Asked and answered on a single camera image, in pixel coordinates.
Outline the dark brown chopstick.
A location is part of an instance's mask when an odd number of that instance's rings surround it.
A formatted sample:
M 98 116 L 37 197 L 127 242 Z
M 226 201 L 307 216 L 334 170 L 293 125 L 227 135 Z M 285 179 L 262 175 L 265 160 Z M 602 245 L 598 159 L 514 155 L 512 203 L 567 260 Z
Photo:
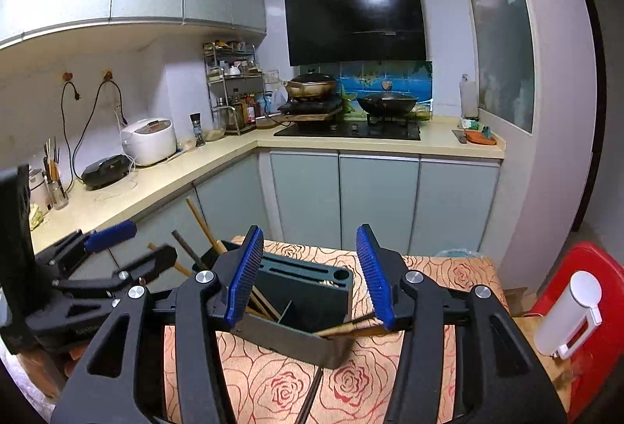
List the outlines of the dark brown chopstick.
M 190 208 L 191 212 L 193 213 L 193 216 L 197 220 L 197 223 L 199 223 L 202 232 L 207 237 L 213 249 L 216 251 L 218 255 L 224 254 L 226 252 L 225 245 L 223 245 L 223 242 L 217 239 L 213 235 L 213 233 L 211 233 L 211 229 L 209 228 L 207 222 L 203 219 L 196 205 L 193 203 L 193 200 L 191 200 L 190 198 L 186 198 L 186 203 L 188 207 Z M 254 306 L 254 309 L 253 309 L 254 312 L 257 312 L 260 316 L 263 316 L 264 318 L 267 318 L 270 321 L 277 320 L 278 318 L 277 311 L 264 298 L 263 294 L 256 287 L 252 288 L 251 301 Z

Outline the black chopstick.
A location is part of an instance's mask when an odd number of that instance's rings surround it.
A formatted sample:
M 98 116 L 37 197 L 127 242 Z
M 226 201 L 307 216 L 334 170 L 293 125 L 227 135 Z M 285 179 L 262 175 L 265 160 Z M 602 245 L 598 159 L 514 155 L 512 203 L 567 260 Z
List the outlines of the black chopstick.
M 318 367 L 315 371 L 314 378 L 312 380 L 312 383 L 310 385 L 306 398 L 303 400 L 303 405 L 301 405 L 301 408 L 295 420 L 295 424 L 306 424 L 309 418 L 310 411 L 313 406 L 315 397 L 316 397 L 317 390 L 319 386 L 321 385 L 321 380 L 323 379 L 323 375 L 324 375 L 324 369 L 321 367 Z

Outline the light bamboo chopstick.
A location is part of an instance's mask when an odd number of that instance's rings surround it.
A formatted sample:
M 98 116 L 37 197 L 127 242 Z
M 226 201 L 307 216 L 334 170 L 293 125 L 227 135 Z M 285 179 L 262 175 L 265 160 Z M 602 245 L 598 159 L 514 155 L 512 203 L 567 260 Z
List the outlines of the light bamboo chopstick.
M 169 245 L 162 245 L 161 247 L 158 247 L 154 243 L 149 242 L 147 248 L 149 248 L 151 252 L 156 253 L 153 273 L 160 275 L 168 269 L 174 269 L 185 277 L 191 275 L 191 272 L 186 269 L 185 266 L 178 263 L 177 254 L 175 253 L 176 251 L 174 251 L 174 249 Z
M 319 284 L 323 284 L 324 286 L 328 286 L 328 287 L 343 287 L 344 286 L 344 284 L 342 284 L 341 282 L 337 282 L 333 279 L 321 280 Z

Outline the dark wooden chopstick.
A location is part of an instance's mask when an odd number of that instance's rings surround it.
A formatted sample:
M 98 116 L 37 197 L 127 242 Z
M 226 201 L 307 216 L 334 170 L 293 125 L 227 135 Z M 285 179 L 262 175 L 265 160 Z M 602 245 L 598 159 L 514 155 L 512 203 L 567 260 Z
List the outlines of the dark wooden chopstick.
M 178 244 L 181 245 L 182 249 L 187 253 L 187 255 L 191 259 L 193 259 L 193 262 L 200 271 L 207 270 L 207 265 L 202 261 L 201 257 L 193 250 L 193 248 L 186 242 L 186 240 L 177 230 L 173 230 L 171 232 L 171 235 L 178 242 Z

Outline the brown wooden chopstick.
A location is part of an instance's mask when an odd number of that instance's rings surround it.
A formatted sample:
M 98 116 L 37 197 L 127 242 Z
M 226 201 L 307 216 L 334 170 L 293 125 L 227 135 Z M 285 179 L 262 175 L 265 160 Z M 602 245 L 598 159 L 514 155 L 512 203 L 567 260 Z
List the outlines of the brown wooden chopstick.
M 347 335 L 358 329 L 359 324 L 365 323 L 365 321 L 370 321 L 371 319 L 373 319 L 373 317 L 374 313 L 370 312 L 357 318 L 352 318 L 350 321 L 346 321 L 346 323 L 340 324 L 338 326 L 314 332 L 314 335 L 318 337 Z

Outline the white electric kettle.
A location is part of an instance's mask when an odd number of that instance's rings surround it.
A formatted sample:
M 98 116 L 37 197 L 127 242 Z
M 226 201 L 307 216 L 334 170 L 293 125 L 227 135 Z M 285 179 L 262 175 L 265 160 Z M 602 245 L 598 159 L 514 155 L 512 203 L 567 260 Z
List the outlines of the white electric kettle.
M 602 288 L 591 273 L 575 272 L 534 334 L 537 351 L 567 360 L 602 324 Z

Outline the metal utensil cup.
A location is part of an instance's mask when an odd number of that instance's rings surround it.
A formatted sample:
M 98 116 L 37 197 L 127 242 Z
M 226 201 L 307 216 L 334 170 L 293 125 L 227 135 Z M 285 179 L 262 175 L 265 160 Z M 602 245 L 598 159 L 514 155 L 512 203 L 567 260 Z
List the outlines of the metal utensil cup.
M 55 138 L 49 138 L 44 144 L 44 167 L 48 176 L 53 208 L 59 211 L 69 203 L 69 198 L 60 179 L 59 152 Z

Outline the rose pattern tablecloth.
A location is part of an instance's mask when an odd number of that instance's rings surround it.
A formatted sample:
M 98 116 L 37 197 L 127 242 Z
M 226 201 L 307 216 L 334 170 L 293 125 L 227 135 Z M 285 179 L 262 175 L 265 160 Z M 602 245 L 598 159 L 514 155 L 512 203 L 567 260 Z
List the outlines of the rose pattern tablecloth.
M 266 252 L 352 270 L 352 313 L 371 311 L 372 303 L 358 257 L 350 251 L 268 240 Z M 440 286 L 468 291 L 477 284 L 503 296 L 494 263 L 482 257 L 408 256 L 406 266 Z M 292 423 L 309 392 L 315 367 L 284 357 L 229 333 L 217 336 L 235 418 L 240 423 Z M 355 339 L 349 357 L 321 380 L 309 415 L 311 423 L 380 423 L 395 382 L 403 336 L 400 333 Z

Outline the lower counter cabinets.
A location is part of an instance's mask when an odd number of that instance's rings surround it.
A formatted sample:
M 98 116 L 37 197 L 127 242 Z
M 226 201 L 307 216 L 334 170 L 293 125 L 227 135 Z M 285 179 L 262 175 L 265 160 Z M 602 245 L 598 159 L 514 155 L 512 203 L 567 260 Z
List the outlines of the lower counter cabinets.
M 274 240 L 351 250 L 373 227 L 404 255 L 476 252 L 490 216 L 499 163 L 355 151 L 233 151 L 204 147 L 142 169 L 102 192 L 73 197 L 69 230 L 138 219 L 138 239 L 196 232 L 182 199 L 194 192 L 208 224 L 229 240 L 256 223 Z

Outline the pepper grinder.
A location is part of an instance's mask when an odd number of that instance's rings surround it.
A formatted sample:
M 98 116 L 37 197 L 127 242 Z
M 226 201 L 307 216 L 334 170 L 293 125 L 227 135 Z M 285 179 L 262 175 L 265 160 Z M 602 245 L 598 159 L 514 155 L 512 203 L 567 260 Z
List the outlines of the pepper grinder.
M 203 130 L 201 125 L 201 114 L 200 112 L 195 112 L 189 116 L 191 125 L 193 125 L 193 135 L 196 140 L 196 147 L 203 146 L 205 144 L 205 140 L 203 138 Z

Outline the white bottle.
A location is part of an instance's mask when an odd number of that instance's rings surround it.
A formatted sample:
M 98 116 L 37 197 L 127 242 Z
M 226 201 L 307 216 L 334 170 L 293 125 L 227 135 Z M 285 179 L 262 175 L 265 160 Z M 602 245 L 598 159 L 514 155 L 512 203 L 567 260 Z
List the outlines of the white bottle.
M 461 115 L 465 119 L 479 119 L 479 89 L 475 81 L 470 81 L 467 75 L 462 75 L 459 83 Z

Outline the metal spice rack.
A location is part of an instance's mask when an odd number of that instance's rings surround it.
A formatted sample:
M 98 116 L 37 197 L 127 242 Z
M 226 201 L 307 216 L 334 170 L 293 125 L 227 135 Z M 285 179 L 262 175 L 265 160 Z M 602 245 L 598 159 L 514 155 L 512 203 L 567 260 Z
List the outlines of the metal spice rack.
M 227 135 L 256 128 L 264 78 L 256 47 L 244 41 L 215 41 L 202 46 L 211 121 Z

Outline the black wok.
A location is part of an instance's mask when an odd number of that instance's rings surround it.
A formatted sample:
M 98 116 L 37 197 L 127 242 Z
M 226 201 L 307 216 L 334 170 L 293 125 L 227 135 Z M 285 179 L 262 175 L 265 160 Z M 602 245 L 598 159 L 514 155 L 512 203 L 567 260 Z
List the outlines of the black wok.
M 358 98 L 358 105 L 366 114 L 379 119 L 405 118 L 417 102 L 410 94 L 393 91 L 391 81 L 383 81 L 380 92 Z

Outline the frosted glass window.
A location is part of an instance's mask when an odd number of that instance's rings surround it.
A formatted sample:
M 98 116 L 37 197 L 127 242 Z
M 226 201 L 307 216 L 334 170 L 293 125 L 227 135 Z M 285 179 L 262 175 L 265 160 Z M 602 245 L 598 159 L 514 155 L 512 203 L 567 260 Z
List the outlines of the frosted glass window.
M 471 0 L 480 107 L 531 132 L 534 58 L 526 0 Z

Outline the black range hood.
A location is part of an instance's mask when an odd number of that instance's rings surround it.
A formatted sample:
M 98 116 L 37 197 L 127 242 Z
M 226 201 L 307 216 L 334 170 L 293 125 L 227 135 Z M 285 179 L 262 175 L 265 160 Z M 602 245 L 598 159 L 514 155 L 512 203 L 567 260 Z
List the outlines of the black range hood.
M 285 0 L 290 65 L 425 60 L 421 0 Z

